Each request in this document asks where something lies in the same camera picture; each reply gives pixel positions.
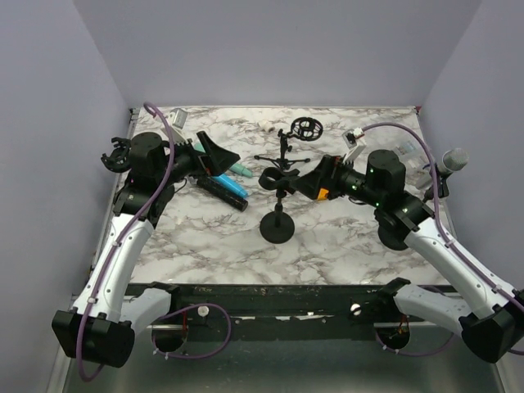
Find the clear plastic screw box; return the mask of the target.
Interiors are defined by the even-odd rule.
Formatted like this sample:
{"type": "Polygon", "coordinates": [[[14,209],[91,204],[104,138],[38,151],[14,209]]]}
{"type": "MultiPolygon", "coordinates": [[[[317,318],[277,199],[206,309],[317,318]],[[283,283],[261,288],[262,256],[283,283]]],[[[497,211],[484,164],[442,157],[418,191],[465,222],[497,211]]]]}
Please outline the clear plastic screw box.
{"type": "Polygon", "coordinates": [[[429,174],[430,165],[426,152],[416,140],[405,138],[397,143],[393,151],[404,164],[406,177],[413,182],[429,174]]]}

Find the black round-base shock-mount stand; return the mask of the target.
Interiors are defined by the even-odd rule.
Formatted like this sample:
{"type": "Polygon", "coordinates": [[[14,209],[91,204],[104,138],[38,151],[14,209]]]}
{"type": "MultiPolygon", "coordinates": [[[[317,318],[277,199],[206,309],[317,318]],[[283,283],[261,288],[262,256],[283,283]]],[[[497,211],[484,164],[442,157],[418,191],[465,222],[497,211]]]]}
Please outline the black round-base shock-mount stand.
{"type": "Polygon", "coordinates": [[[111,139],[113,151],[110,155],[104,153],[101,161],[110,172],[122,174],[131,169],[129,153],[131,150],[131,141],[127,138],[114,137],[111,139]]]}

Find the black microphone silver grille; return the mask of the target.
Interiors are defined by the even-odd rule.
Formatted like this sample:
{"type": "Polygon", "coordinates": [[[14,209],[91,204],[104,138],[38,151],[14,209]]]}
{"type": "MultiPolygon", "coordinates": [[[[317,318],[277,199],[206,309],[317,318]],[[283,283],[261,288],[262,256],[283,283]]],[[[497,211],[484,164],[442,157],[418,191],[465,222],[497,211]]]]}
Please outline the black microphone silver grille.
{"type": "Polygon", "coordinates": [[[245,198],[229,191],[227,188],[217,183],[212,178],[197,178],[196,185],[210,193],[212,196],[219,198],[221,201],[225,202],[236,210],[243,212],[248,207],[248,201],[245,198]]]}

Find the orange tape measure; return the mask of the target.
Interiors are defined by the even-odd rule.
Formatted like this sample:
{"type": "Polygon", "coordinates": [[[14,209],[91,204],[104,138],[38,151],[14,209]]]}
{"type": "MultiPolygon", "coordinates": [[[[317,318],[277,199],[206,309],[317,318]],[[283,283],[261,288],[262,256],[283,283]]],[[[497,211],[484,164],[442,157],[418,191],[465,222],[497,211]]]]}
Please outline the orange tape measure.
{"type": "Polygon", "coordinates": [[[325,188],[321,188],[319,190],[319,193],[318,193],[318,196],[317,196],[317,200],[318,201],[326,201],[328,199],[328,194],[329,194],[329,191],[325,188]]]}

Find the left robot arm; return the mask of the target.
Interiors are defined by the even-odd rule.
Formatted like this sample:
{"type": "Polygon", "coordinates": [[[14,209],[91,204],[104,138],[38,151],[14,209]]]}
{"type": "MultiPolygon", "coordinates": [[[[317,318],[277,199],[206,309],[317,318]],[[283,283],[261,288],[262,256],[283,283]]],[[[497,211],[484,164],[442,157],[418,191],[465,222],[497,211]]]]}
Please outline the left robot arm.
{"type": "Polygon", "coordinates": [[[180,317],[180,301],[165,289],[146,289],[129,303],[124,298],[138,257],[174,197],[174,185],[188,177],[221,175],[240,159],[207,133],[197,137],[203,151],[189,140],[171,143],[153,132],[112,138],[114,151],[103,155],[102,163],[127,178],[115,196],[107,239],[86,286],[70,309],[58,310],[52,319],[66,356],[120,368],[150,323],[180,317]]]}

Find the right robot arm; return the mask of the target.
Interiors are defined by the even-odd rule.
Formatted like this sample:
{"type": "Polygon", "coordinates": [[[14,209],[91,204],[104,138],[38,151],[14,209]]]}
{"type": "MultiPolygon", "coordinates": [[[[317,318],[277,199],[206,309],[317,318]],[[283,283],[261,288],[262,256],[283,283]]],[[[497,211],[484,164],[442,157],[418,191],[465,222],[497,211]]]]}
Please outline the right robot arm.
{"type": "Polygon", "coordinates": [[[312,200],[326,190],[330,199],[347,196],[372,206],[382,244],[416,251],[460,295],[453,299],[395,279],[377,299],[382,318],[393,321],[407,314],[434,323],[494,364],[523,338],[523,293],[489,271],[443,228],[434,210],[405,191],[405,172],[389,150],[373,151],[363,174],[341,157],[325,155],[291,185],[312,200]]]}

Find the blue microphone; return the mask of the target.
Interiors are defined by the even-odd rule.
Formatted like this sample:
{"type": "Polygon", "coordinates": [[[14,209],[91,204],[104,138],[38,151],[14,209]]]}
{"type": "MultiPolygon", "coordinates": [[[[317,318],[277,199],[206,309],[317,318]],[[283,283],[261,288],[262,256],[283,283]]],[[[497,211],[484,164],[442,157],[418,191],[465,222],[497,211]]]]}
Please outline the blue microphone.
{"type": "Polygon", "coordinates": [[[213,180],[228,189],[230,192],[233,192],[242,198],[247,198],[249,196],[248,192],[243,188],[243,186],[241,186],[226,174],[213,176],[213,180]]]}

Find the black mounting rail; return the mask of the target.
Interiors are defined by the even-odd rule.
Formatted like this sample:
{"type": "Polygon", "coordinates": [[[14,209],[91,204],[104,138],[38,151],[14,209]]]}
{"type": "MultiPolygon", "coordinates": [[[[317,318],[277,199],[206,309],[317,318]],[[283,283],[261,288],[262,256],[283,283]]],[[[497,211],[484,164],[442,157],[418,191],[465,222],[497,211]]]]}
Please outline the black mounting rail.
{"type": "Polygon", "coordinates": [[[233,341],[372,340],[376,326],[396,327],[405,318],[376,285],[243,285],[132,283],[126,291],[167,291],[171,310],[219,305],[208,316],[187,312],[190,341],[215,341],[232,320],[233,341]]]}

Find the black round-base stand front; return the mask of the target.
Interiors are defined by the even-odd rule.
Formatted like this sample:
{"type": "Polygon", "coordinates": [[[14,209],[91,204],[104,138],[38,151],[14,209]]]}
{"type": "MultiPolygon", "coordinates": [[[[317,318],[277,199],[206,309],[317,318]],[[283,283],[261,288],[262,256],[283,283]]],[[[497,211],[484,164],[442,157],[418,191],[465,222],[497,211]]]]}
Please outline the black round-base stand front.
{"type": "Polygon", "coordinates": [[[393,200],[391,206],[375,210],[375,219],[379,224],[377,234],[382,244],[393,251],[408,249],[404,242],[406,237],[411,232],[417,232],[419,224],[426,219],[435,218],[434,211],[426,205],[427,201],[433,199],[430,185],[424,192],[423,199],[404,192],[393,200]]]}

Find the white pipe elbow fitting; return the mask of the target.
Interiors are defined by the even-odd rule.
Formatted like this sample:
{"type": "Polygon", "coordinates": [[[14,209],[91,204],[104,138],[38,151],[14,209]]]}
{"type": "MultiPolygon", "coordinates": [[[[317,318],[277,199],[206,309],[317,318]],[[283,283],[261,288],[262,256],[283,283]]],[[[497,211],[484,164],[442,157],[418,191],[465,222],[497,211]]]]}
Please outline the white pipe elbow fitting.
{"type": "Polygon", "coordinates": [[[265,121],[265,122],[261,122],[260,123],[260,127],[265,131],[265,132],[273,132],[275,130],[275,127],[273,124],[271,124],[270,122],[268,121],[265,121]]]}

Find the mint green microphone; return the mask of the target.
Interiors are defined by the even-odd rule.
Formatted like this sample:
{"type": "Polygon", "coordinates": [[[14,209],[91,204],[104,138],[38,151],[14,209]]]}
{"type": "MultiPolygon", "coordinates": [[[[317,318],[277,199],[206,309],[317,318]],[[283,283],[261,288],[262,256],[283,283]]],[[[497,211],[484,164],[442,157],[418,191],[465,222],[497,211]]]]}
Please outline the mint green microphone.
{"type": "MultiPolygon", "coordinates": [[[[204,147],[198,142],[196,144],[193,145],[193,147],[197,150],[197,151],[200,151],[200,152],[205,152],[205,149],[204,147]]],[[[243,177],[247,177],[247,178],[252,178],[253,177],[253,173],[247,168],[245,167],[244,165],[242,164],[233,164],[230,168],[229,168],[229,171],[230,172],[233,172],[235,174],[238,174],[240,176],[243,176],[243,177]]]]}

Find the grey microphone silver grille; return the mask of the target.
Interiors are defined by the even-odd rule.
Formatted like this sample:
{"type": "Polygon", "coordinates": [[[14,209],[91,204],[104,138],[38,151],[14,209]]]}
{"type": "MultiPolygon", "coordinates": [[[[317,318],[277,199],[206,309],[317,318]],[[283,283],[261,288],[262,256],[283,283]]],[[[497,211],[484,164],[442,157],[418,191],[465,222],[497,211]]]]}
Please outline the grey microphone silver grille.
{"type": "MultiPolygon", "coordinates": [[[[447,151],[440,160],[436,162],[436,169],[439,176],[444,178],[455,172],[462,170],[469,162],[468,153],[462,148],[455,148],[447,151]]],[[[423,190],[431,184],[431,166],[427,165],[422,171],[422,176],[415,183],[418,190],[423,190]]]]}

